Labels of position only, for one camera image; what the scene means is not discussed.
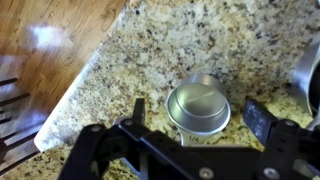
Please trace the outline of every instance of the black mechanical arm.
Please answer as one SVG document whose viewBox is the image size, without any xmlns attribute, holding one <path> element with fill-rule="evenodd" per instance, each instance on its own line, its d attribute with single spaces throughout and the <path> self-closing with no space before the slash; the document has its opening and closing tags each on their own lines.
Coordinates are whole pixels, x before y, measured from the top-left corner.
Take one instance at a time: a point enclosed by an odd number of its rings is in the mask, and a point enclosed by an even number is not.
<svg viewBox="0 0 320 180">
<path fill-rule="evenodd" d="M 86 126 L 80 133 L 59 179 L 101 179 L 109 162 L 122 158 L 140 179 L 309 179 L 297 162 L 319 173 L 320 127 L 300 128 L 278 120 L 255 100 L 247 100 L 244 122 L 265 146 L 182 147 L 144 124 L 144 99 L 137 99 L 131 118 L 106 129 Z"/>
</svg>

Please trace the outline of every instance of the metal bolt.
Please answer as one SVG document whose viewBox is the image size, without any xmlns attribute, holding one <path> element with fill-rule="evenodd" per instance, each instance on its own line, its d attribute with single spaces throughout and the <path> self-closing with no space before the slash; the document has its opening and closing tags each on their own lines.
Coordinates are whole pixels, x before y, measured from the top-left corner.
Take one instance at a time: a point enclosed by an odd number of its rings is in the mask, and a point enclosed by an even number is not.
<svg viewBox="0 0 320 180">
<path fill-rule="evenodd" d="M 288 126 L 294 126 L 294 122 L 292 121 L 285 121 L 284 123 L 286 123 Z"/>
<path fill-rule="evenodd" d="M 98 132 L 98 131 L 100 131 L 100 129 L 101 129 L 101 126 L 96 125 L 96 126 L 93 126 L 93 127 L 91 128 L 91 131 L 93 131 L 93 132 Z"/>
<path fill-rule="evenodd" d="M 124 122 L 125 125 L 130 126 L 133 124 L 132 120 L 127 120 Z"/>
<path fill-rule="evenodd" d="M 263 170 L 263 173 L 268 179 L 272 179 L 272 180 L 280 179 L 280 174 L 278 173 L 277 170 L 273 168 L 265 168 Z"/>
<path fill-rule="evenodd" d="M 212 179 L 214 177 L 214 173 L 210 168 L 203 167 L 199 171 L 199 176 L 202 179 Z"/>
</svg>

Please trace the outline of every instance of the wooden floor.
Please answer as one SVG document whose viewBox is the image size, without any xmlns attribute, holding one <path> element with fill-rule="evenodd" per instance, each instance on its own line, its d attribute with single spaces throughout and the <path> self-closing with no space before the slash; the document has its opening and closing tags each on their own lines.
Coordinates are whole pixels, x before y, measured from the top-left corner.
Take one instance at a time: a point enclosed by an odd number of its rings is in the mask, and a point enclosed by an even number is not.
<svg viewBox="0 0 320 180">
<path fill-rule="evenodd" d="M 1 125 L 1 136 L 47 119 L 126 1 L 0 1 L 0 79 L 19 78 L 14 88 L 0 90 L 0 98 L 31 94 L 14 123 Z"/>
</svg>

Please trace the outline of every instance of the granite countertop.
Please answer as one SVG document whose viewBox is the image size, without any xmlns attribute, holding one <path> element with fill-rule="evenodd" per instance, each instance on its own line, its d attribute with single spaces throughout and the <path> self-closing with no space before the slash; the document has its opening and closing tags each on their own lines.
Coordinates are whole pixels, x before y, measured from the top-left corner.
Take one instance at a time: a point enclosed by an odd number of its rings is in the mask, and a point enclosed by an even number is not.
<svg viewBox="0 0 320 180">
<path fill-rule="evenodd" d="M 223 83 L 232 108 L 230 123 L 209 144 L 262 148 L 242 122 L 245 97 L 305 127 L 311 116 L 288 89 L 295 63 L 320 40 L 317 8 L 311 0 L 129 2 L 38 133 L 35 143 L 43 153 L 2 178 L 56 178 L 85 125 L 110 127 L 131 114 L 139 97 L 146 99 L 146 126 L 179 141 L 164 103 L 193 73 Z M 106 177 L 136 178 L 121 161 Z"/>
</svg>

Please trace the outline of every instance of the hardwood floor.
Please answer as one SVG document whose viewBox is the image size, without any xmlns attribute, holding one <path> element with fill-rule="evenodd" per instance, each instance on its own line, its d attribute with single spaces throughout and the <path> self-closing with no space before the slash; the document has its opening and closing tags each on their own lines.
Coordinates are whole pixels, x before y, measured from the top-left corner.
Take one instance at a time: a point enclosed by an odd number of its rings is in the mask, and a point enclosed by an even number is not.
<svg viewBox="0 0 320 180">
<path fill-rule="evenodd" d="M 0 98 L 31 94 L 15 122 L 1 125 L 1 136 L 47 119 L 126 1 L 0 1 L 0 79 L 19 78 Z"/>
</svg>

